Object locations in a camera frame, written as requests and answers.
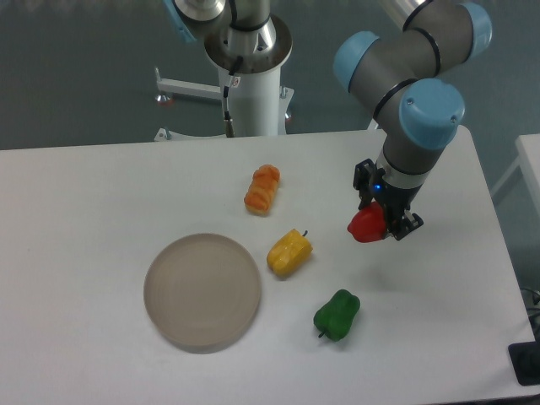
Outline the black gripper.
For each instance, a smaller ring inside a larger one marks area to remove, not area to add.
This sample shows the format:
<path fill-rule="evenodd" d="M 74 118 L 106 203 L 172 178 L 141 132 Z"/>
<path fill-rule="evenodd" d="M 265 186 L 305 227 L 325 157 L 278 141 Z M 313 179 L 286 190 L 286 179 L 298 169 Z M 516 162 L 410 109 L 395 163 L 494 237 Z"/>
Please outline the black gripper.
<path fill-rule="evenodd" d="M 359 210 L 368 207 L 375 199 L 385 213 L 386 233 L 395 240 L 402 240 L 424 225 L 419 215 L 409 211 L 421 186 L 393 186 L 384 179 L 385 174 L 384 169 L 375 168 L 371 159 L 365 159 L 354 168 L 353 188 L 359 193 Z"/>

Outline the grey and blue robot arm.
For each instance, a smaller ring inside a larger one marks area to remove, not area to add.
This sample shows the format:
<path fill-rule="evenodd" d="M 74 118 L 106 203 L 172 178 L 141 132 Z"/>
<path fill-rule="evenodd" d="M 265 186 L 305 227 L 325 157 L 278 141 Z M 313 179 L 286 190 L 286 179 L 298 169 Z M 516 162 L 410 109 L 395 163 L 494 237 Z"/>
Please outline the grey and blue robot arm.
<path fill-rule="evenodd" d="M 491 20 L 476 3 L 385 1 L 382 7 L 401 35 L 385 42 L 356 33 L 332 65 L 344 90 L 386 134 L 377 159 L 354 169 L 360 204 L 348 232 L 361 243 L 400 240 L 422 225 L 411 203 L 465 112 L 461 94 L 439 76 L 483 52 L 492 38 Z M 277 135 L 284 127 L 280 73 L 293 41 L 270 3 L 168 1 L 165 9 L 186 41 L 202 41 L 218 70 L 226 136 Z"/>

